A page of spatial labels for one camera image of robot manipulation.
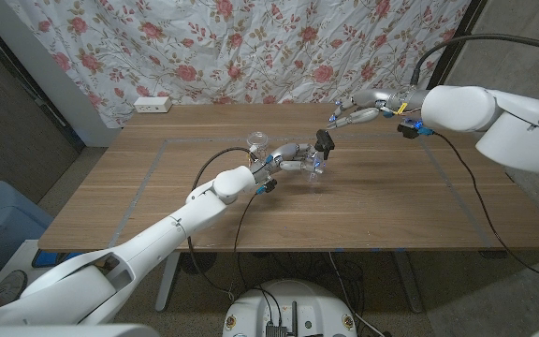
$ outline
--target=electrical outlet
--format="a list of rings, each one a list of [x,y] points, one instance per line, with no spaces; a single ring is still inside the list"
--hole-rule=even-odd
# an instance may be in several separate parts
[[[139,97],[135,102],[137,112],[168,112],[171,106],[169,97]]]

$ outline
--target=yellow tag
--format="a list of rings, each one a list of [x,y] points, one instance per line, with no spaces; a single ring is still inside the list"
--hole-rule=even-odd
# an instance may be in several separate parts
[[[397,114],[400,114],[404,111],[404,109],[407,108],[407,103],[402,103],[401,107],[397,111]]]

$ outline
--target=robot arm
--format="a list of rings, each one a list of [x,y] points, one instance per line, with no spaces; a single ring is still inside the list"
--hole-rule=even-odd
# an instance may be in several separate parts
[[[263,163],[221,172],[189,194],[183,207],[130,241],[76,256],[39,277],[18,300],[0,307],[0,326],[93,325],[111,321],[144,276],[187,237],[222,217],[239,193],[269,192],[276,184],[270,174],[280,169],[321,173],[313,165],[314,159],[322,154],[327,157],[333,148],[328,133],[320,130],[314,147],[286,144]]]
[[[431,129],[485,132],[475,147],[502,165],[539,173],[539,100],[480,87],[437,86],[432,90],[371,89],[336,103],[328,129],[367,123],[378,117],[404,116],[403,135],[429,135]],[[341,113],[354,106],[348,117]],[[356,113],[371,114],[361,120]]]

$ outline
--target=curtain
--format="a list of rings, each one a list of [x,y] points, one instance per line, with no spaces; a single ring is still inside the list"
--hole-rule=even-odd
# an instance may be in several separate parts
[[[108,127],[139,96],[330,102],[403,88],[470,0],[6,0]],[[424,65],[429,78],[440,54]]]

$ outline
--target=black connector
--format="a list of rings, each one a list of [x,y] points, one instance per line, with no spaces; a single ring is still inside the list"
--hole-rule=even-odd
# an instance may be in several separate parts
[[[411,126],[399,124],[399,126],[397,126],[397,131],[402,132],[402,136],[407,139],[416,139],[419,137],[417,129]]]
[[[317,136],[317,142],[315,143],[315,150],[324,153],[324,160],[328,160],[329,151],[334,150],[334,142],[329,133],[324,129],[319,129],[315,133]]]
[[[264,186],[266,186],[266,193],[273,191],[273,189],[276,188],[277,184],[278,182],[275,179],[272,179],[269,182],[265,183]]]

